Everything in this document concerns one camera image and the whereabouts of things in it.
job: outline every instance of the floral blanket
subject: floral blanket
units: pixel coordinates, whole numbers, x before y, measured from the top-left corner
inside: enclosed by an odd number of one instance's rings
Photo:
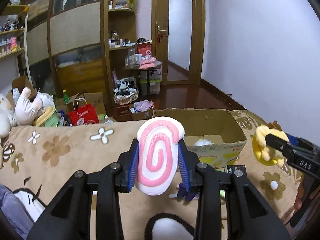
[[[286,164],[278,168],[263,166],[257,162],[252,152],[251,141],[256,127],[265,122],[246,110],[232,111],[232,114],[247,136],[247,143],[235,164],[246,166],[250,181],[266,198],[276,214],[285,219],[293,211],[301,173]],[[48,204],[75,171],[100,171],[106,165],[115,162],[120,153],[128,151],[144,122],[115,122],[71,128],[14,127],[5,143],[0,183],[11,190],[26,187]],[[270,187],[273,180],[278,182],[277,190]],[[177,193],[176,187],[180,181],[180,174],[177,173],[169,189],[160,196],[148,196],[136,188],[133,188],[130,194],[120,194],[126,239],[144,239],[144,229],[148,220],[161,212],[174,213],[195,226],[197,200],[185,204],[168,197],[170,193]],[[95,239],[95,204],[94,196],[91,239]],[[225,205],[221,208],[222,239],[227,239]]]

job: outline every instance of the green bottle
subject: green bottle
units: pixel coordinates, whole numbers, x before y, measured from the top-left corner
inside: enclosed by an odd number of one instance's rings
[[[63,101],[66,105],[69,102],[69,97],[68,97],[65,89],[62,92],[63,92]]]

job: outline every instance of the white bag handle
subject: white bag handle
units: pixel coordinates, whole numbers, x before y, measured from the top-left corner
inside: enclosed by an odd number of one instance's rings
[[[77,112],[77,114],[78,114],[78,103],[79,103],[79,101],[81,101],[81,102],[85,102],[85,104],[87,105],[87,110],[88,110],[88,103],[87,103],[87,101],[84,99],[84,98],[76,98],[75,100],[73,100],[73,109]]]

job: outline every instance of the plush toy with yellow beak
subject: plush toy with yellow beak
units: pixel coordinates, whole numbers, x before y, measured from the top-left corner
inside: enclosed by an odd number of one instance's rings
[[[273,134],[283,140],[289,141],[285,132],[278,129],[270,129],[266,125],[261,125],[257,128],[252,138],[252,149],[256,159],[263,165],[272,166],[278,165],[282,167],[284,164],[284,157],[281,152],[267,146],[266,135]]]

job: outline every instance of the small table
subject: small table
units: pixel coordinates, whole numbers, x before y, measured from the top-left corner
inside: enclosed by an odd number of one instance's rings
[[[136,65],[134,67],[124,67],[125,70],[136,70],[138,71],[138,75],[140,75],[140,71],[146,71],[147,73],[147,99],[150,100],[150,77],[149,72],[155,71],[157,69],[160,69],[162,67],[162,64],[158,64],[157,66],[148,68],[148,69],[139,69],[140,65]]]

